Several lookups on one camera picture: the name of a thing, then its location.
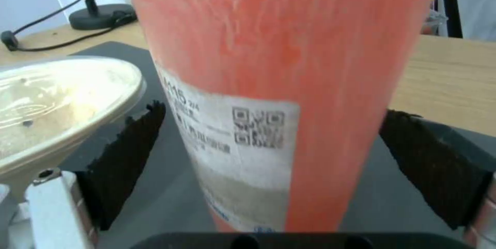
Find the black mat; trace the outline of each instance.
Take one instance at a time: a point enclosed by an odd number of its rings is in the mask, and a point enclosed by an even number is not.
[[[153,99],[165,101],[147,50],[108,42],[77,55],[101,55],[132,62],[140,68],[148,83],[141,106]],[[461,132],[488,152],[496,154],[494,138]],[[88,155],[95,153],[101,152],[88,151]],[[82,159],[69,158],[62,168],[75,170],[81,168],[82,163],[85,163]],[[98,248],[127,248],[163,232],[214,230],[179,131],[172,115],[167,115],[135,191],[110,231],[100,234]],[[421,194],[399,171],[380,138],[377,138],[370,151],[341,230],[429,232],[461,238],[461,230],[451,231],[427,206]]]

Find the screw hole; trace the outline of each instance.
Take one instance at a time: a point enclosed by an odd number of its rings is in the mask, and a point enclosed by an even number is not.
[[[258,249],[258,241],[250,235],[240,235],[231,243],[230,249]]]
[[[52,173],[53,173],[53,170],[51,170],[51,169],[44,170],[38,174],[38,177],[41,179],[44,179],[44,178],[47,178],[50,175],[52,175]]]
[[[346,239],[344,249],[374,249],[374,246],[367,238],[353,235]]]

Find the wooden table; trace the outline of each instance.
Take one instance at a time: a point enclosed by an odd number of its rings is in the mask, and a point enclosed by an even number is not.
[[[48,46],[89,34],[69,26],[30,35],[26,47]],[[0,48],[0,65],[69,55],[119,41],[147,48],[138,23],[53,51],[9,52]],[[496,137],[496,43],[421,36],[390,108]]]

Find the plastic lid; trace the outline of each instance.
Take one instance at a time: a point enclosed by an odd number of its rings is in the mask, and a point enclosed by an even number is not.
[[[0,174],[82,141],[128,111],[140,70],[107,57],[66,57],[0,72]]]

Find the qr code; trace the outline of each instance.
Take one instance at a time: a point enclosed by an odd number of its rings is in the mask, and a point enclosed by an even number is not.
[[[282,148],[284,145],[284,113],[280,111],[250,111],[233,107],[234,141],[240,145]]]

